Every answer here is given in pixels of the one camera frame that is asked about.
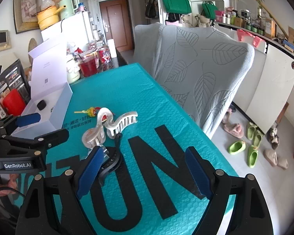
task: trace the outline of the brown door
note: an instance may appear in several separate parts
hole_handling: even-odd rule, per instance
[[[99,4],[107,40],[114,39],[119,52],[133,49],[128,0],[108,0]]]

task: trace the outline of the metal screw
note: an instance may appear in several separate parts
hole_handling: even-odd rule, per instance
[[[35,180],[40,180],[42,177],[43,177],[42,175],[37,174],[37,175],[35,176]]]
[[[247,175],[247,178],[248,178],[249,180],[254,180],[254,179],[255,179],[254,175],[252,175],[252,174],[248,174],[248,175]]]
[[[65,175],[67,175],[67,176],[70,176],[70,175],[72,175],[73,174],[73,170],[71,170],[71,169],[68,169],[68,170],[66,170],[65,171],[65,173],[64,173]]]
[[[216,170],[216,174],[219,175],[219,176],[223,176],[224,175],[224,171],[221,170],[221,169],[217,169]]]

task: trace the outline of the door handle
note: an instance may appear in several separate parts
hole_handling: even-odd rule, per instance
[[[107,24],[105,24],[106,33],[109,32],[108,27],[110,27],[110,26],[108,26]]]

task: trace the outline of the open gift box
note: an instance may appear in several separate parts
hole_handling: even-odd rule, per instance
[[[72,90],[66,75],[66,46],[62,35],[49,39],[29,52],[33,58],[31,100],[22,116],[39,113],[39,122],[18,127],[12,136],[34,139],[62,128]],[[46,107],[39,110],[37,104],[44,100]]]

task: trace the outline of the yellow pot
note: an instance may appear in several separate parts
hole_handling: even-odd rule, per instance
[[[65,7],[66,6],[61,6],[59,9],[57,9],[56,6],[51,6],[38,13],[37,18],[40,30],[42,31],[49,26],[58,23],[60,21],[58,13],[62,11]]]

